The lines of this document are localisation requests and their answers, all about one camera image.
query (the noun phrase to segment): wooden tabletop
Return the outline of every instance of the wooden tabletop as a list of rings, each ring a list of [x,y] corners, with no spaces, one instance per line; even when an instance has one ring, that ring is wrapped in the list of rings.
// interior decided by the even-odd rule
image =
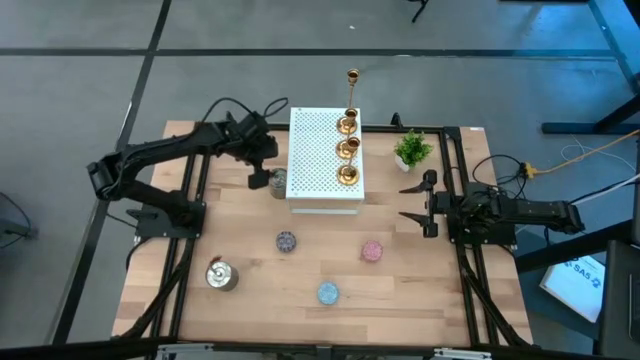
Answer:
[[[169,121],[165,137],[192,128],[193,122]],[[487,139],[482,128],[461,128],[461,132],[471,171],[489,156]],[[265,166],[286,168],[289,134],[272,134],[280,154]],[[204,196],[208,204],[205,226],[196,242],[180,338],[468,345],[460,275],[444,219],[436,216],[440,236],[425,239],[415,222],[398,215],[398,211],[425,211],[424,194],[398,194],[398,190],[417,185],[425,170],[438,172],[436,190],[444,190],[438,139],[426,135],[426,141],[434,145],[433,152],[405,174],[394,162],[393,146],[399,137],[363,135],[366,199],[359,215],[293,215],[286,201],[271,197],[267,188],[247,188],[252,169],[226,155],[212,159]],[[453,144],[449,148],[455,154]],[[185,163],[182,158],[156,165],[151,184],[164,190],[179,189]],[[191,196],[198,175],[195,171]],[[483,164],[477,175],[482,181],[495,182],[491,162]],[[459,179],[456,184],[459,191]],[[298,239],[298,246],[289,254],[280,253],[275,246],[276,235],[285,230]],[[367,240],[384,246],[378,263],[360,260]],[[155,296],[167,244],[167,239],[152,239],[133,256],[114,335],[131,327]],[[520,336],[531,341],[513,258],[497,246],[484,246],[483,250],[492,298]],[[207,265],[217,255],[239,271],[240,281],[231,292],[215,290],[205,281]],[[468,257],[473,264],[470,251]],[[317,300],[316,291],[324,281],[333,281],[340,289],[340,299],[333,306],[323,306]],[[486,341],[482,307],[475,301],[481,339]],[[172,309],[173,297],[164,312],[162,334],[168,332]]]

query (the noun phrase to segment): green leaves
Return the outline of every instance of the green leaves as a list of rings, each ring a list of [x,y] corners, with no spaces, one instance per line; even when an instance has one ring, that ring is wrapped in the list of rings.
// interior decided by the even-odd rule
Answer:
[[[394,149],[396,155],[402,158],[409,167],[415,167],[416,164],[424,160],[433,150],[433,146],[423,143],[424,135],[416,134],[411,129],[402,140],[398,141]]]

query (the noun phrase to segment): white pegboard box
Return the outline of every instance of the white pegboard box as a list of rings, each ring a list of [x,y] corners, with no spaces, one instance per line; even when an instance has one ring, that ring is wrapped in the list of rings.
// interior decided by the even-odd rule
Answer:
[[[291,108],[287,202],[292,213],[357,214],[364,201],[364,167],[360,109],[353,133],[360,148],[353,165],[360,172],[354,185],[338,181],[337,171],[348,163],[336,154],[336,145],[347,138],[336,128],[345,108]]]

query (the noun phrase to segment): floor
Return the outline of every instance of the floor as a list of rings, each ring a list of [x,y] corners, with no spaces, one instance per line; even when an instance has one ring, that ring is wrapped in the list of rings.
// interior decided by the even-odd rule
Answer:
[[[155,57],[141,102],[133,97],[133,112],[138,105],[139,111],[132,143],[159,138],[168,119],[198,119],[221,96],[255,109],[280,96],[288,96],[293,106],[339,106],[347,96],[344,71],[357,67],[362,81],[354,101],[365,123],[386,124],[399,112],[406,125],[482,126],[492,153],[547,168],[561,162],[563,147],[576,140],[542,135],[542,122],[596,121],[632,97],[628,74],[611,56],[601,56],[610,48],[603,30],[613,33],[630,71],[640,72],[640,47],[634,48],[640,30],[621,0],[546,6],[432,0],[416,24],[410,23],[416,4],[400,0],[165,2],[171,6],[159,49],[238,50],[216,57]],[[0,2],[0,190],[39,230],[37,239],[0,250],[0,347],[49,341],[95,202],[85,166],[113,150],[123,119],[133,117],[130,100],[134,89],[141,90],[137,84],[144,84],[138,76],[145,68],[143,56],[117,51],[64,56],[15,48],[147,49],[162,4]],[[610,29],[596,21],[594,10]],[[334,50],[321,55],[326,49]],[[383,56],[402,54],[402,49],[521,52]],[[543,56],[527,56],[528,50],[541,50],[537,54]],[[572,50],[564,54],[572,56],[548,56],[562,55],[560,50]],[[270,120],[287,122],[285,113]],[[222,114],[221,108],[214,115]],[[576,139],[597,147],[613,137]],[[635,146],[630,140],[608,151],[635,166]],[[575,147],[566,151],[569,157],[577,154]],[[498,176],[512,171],[507,162],[494,165]],[[536,178],[527,184],[526,195],[572,199],[633,173],[619,159],[594,155]],[[148,180],[150,174],[147,169],[140,178]],[[587,231],[629,218],[631,195],[627,188],[582,206]],[[10,211],[6,203],[0,206]],[[131,206],[114,203],[110,212],[124,216]],[[542,234],[536,227],[526,231]],[[567,238],[552,234],[552,241]],[[105,223],[70,341],[110,336],[132,239],[129,228]],[[0,246],[10,240],[0,239]],[[539,314],[531,312],[530,321],[543,347],[591,350],[586,337]]]

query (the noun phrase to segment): white pot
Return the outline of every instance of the white pot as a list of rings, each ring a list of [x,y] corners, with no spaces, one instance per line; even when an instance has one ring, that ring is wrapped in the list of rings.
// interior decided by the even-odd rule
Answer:
[[[402,158],[398,155],[396,155],[396,164],[398,165],[400,170],[404,172],[409,172],[409,169],[410,169],[409,165],[405,164],[404,161],[402,161]]]

